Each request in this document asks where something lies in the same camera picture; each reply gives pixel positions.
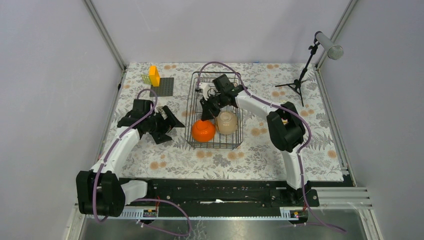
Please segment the orange glossy bowl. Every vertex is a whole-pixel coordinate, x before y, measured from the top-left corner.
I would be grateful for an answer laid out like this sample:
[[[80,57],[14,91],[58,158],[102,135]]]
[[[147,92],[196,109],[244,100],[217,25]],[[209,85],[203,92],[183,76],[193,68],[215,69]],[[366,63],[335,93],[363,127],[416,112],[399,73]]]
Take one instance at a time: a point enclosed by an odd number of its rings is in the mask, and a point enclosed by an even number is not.
[[[194,140],[205,143],[214,138],[216,129],[211,121],[200,119],[192,125],[191,134]]]

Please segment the beige bowl with leaf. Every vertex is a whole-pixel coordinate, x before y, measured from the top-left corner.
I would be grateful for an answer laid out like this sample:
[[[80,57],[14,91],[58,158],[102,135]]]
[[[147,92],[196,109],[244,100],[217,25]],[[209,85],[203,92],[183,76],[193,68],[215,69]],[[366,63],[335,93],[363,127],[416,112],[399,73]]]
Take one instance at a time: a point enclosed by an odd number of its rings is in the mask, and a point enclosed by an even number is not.
[[[237,129],[236,114],[230,111],[221,111],[215,118],[215,125],[220,134],[230,135]]]

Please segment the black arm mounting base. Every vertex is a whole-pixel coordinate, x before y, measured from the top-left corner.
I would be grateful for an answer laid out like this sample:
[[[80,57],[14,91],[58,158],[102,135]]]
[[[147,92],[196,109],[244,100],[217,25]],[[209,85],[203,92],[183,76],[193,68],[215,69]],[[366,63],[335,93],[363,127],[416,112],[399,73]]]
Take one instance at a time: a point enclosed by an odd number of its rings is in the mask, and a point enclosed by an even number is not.
[[[148,206],[154,200],[160,204],[160,217],[179,217],[182,213],[170,203],[179,205],[189,217],[275,217],[279,207],[303,208],[307,201],[318,207],[317,187],[352,187],[346,176],[343,181],[308,181],[303,197],[301,189],[294,190],[284,180],[217,180],[217,179],[159,179],[138,178],[147,184],[144,199],[133,206]]]

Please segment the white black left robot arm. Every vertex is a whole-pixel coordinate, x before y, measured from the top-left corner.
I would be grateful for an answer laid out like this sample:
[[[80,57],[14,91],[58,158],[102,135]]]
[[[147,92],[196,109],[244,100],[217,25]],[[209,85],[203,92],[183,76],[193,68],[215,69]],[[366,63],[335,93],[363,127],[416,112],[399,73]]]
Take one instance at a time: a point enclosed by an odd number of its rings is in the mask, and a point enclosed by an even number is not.
[[[156,107],[151,100],[135,99],[132,110],[118,121],[114,141],[105,153],[90,170],[81,170],[76,176],[80,213],[118,217],[135,200],[144,206],[152,204],[155,192],[148,183],[130,180],[121,184],[121,171],[143,135],[150,135],[158,145],[172,140],[168,133],[174,128],[184,128],[184,124],[168,106]]]

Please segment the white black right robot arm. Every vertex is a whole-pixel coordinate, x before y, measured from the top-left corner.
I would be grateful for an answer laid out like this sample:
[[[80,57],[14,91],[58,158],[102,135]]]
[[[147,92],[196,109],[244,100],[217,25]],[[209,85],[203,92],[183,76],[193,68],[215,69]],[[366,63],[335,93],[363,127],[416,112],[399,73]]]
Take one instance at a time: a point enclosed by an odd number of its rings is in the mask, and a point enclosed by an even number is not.
[[[302,188],[306,183],[304,167],[294,156],[304,141],[306,128],[299,119],[291,102],[281,105],[268,102],[248,92],[243,84],[234,85],[226,74],[209,83],[196,82],[195,91],[203,94],[200,99],[201,120],[216,119],[227,106],[245,110],[266,121],[272,144],[281,151],[286,169],[286,182],[292,188],[287,191],[287,201],[293,206],[301,205],[307,194]]]

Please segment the floral patterned table mat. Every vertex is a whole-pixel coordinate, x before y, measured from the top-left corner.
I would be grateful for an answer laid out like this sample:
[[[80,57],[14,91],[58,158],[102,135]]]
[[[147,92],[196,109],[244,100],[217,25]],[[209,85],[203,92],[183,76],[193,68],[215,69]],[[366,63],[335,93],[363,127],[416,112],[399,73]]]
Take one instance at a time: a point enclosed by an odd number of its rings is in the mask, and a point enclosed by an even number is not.
[[[310,181],[343,180],[340,159],[330,129],[321,92],[310,67],[301,86],[302,97],[288,83],[298,78],[303,64],[233,63],[249,91],[275,103],[290,101],[312,131],[310,143],[302,150],[305,174]],[[266,122],[243,113],[243,140],[235,149],[193,148],[185,133],[191,126],[175,128],[171,141],[155,144],[144,135],[124,162],[121,176],[126,178],[285,180],[281,153],[270,140]]]

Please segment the green yellow grid plate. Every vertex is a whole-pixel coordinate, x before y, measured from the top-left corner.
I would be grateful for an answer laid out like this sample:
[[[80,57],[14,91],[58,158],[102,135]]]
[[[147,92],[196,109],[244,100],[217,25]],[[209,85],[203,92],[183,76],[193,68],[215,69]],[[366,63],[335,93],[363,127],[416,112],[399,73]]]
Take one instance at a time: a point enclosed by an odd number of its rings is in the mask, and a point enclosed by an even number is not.
[[[144,84],[146,85],[150,85],[151,84],[151,80],[150,80],[150,76],[146,75],[146,74],[142,74],[141,75],[141,79],[143,81]]]

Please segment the orange plastic block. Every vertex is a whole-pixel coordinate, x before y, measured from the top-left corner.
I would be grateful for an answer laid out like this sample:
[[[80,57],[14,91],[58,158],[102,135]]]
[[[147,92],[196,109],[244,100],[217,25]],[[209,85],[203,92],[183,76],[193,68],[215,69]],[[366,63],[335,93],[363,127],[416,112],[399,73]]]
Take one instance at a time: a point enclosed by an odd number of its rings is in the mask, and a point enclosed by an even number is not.
[[[161,82],[161,77],[158,71],[158,68],[155,65],[151,65],[149,68],[148,77],[150,80],[150,84],[153,87],[159,87]]]

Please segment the silver microphone on black stand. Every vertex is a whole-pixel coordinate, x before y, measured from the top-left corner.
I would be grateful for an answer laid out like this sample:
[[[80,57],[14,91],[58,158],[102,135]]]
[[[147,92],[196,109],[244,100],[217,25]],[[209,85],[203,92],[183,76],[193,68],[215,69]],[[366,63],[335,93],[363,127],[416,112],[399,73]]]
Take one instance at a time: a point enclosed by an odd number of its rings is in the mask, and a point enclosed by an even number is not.
[[[303,99],[303,93],[302,93],[302,83],[304,83],[306,80],[304,80],[304,77],[308,71],[308,67],[311,63],[311,60],[313,56],[317,53],[317,50],[319,46],[322,46],[327,53],[327,57],[332,60],[339,60],[344,55],[343,48],[335,44],[330,38],[328,38],[323,32],[317,31],[314,35],[313,45],[310,45],[308,49],[310,50],[310,56],[302,69],[299,78],[295,79],[291,83],[286,84],[279,84],[275,85],[276,88],[278,87],[289,87],[292,89],[296,94],[299,95],[301,105],[304,107],[304,99]]]

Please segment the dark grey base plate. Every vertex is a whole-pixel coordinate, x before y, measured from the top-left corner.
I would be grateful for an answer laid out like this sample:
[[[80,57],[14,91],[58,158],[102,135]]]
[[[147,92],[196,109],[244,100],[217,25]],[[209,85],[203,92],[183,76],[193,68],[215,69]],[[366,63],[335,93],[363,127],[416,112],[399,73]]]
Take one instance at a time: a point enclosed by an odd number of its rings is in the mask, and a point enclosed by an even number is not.
[[[158,97],[171,97],[174,95],[174,77],[164,77],[160,79],[159,86],[150,86]]]

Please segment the aluminium frame rail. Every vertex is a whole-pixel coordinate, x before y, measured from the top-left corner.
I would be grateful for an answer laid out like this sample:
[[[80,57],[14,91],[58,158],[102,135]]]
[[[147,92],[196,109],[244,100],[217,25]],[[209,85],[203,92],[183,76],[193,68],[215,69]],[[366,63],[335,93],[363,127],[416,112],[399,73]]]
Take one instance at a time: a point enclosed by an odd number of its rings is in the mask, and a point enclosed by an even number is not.
[[[106,28],[106,25],[104,24],[99,12],[97,11],[97,8],[92,0],[82,0],[83,4],[85,5],[90,17],[92,18],[93,23],[95,24],[96,28],[98,29],[100,36],[102,37],[103,41],[105,42],[108,50],[110,51],[113,59],[115,60],[116,64],[118,65],[119,69],[122,72],[125,72],[127,69],[127,65],[125,61],[123,60],[121,54],[119,53],[118,48],[116,47],[111,35],[109,34],[109,31]]]

